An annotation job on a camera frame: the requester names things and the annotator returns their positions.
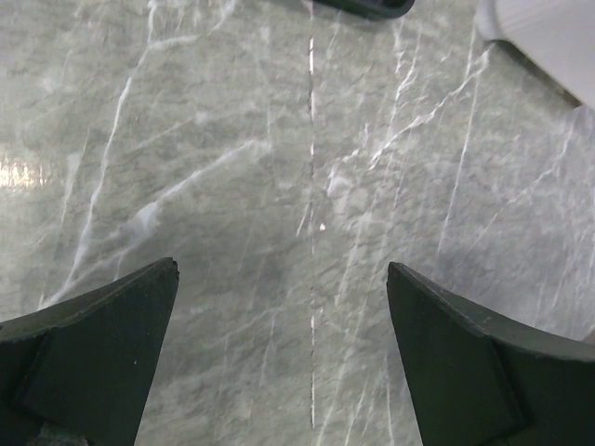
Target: white object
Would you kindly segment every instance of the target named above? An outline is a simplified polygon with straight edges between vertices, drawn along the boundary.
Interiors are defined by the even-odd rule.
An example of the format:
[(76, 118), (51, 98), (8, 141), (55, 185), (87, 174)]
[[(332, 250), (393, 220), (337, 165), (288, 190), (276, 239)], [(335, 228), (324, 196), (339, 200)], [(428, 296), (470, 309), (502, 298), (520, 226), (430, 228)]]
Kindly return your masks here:
[(479, 0), (475, 23), (595, 109), (595, 0)]

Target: floor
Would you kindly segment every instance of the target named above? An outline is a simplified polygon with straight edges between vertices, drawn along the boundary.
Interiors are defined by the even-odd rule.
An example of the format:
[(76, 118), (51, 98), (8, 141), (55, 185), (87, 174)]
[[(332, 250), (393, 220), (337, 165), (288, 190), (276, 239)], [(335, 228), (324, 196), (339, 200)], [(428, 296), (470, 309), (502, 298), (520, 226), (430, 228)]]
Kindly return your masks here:
[(138, 445), (419, 446), (391, 260), (593, 330), (595, 112), (474, 2), (0, 8), (0, 321), (173, 256)]

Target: dark green object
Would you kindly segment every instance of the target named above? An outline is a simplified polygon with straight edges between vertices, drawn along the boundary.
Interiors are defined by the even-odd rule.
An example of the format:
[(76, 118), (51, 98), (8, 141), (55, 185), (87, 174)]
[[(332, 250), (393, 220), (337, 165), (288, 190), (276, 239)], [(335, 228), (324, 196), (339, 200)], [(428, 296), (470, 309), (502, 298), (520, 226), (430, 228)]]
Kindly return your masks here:
[(163, 258), (85, 295), (2, 323), (0, 444), (45, 421), (99, 445), (132, 446), (178, 290)]
[(318, 0), (332, 7), (371, 19), (396, 19), (403, 16), (416, 0)]
[(595, 347), (389, 266), (389, 304), (424, 446), (595, 445)]

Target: dark wedge-shaped object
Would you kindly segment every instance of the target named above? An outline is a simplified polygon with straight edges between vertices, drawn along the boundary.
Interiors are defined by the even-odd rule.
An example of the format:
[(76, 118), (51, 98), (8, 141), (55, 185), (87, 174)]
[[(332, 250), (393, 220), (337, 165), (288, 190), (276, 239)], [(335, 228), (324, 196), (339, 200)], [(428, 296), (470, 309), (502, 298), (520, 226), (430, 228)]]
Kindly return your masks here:
[(177, 264), (163, 258), (0, 322), (0, 444), (26, 445), (48, 421), (95, 444), (132, 446), (177, 290)]
[(405, 265), (392, 324), (424, 446), (595, 445), (595, 346), (542, 332)]

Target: marble floor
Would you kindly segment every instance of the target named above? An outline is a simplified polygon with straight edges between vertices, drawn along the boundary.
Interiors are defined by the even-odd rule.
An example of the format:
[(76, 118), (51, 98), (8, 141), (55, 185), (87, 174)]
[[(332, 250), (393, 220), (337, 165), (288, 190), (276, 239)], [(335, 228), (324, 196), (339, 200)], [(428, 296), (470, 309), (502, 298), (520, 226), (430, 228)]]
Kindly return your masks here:
[(173, 256), (140, 446), (419, 446), (391, 260), (588, 336), (595, 113), (474, 7), (2, 0), (0, 321)]

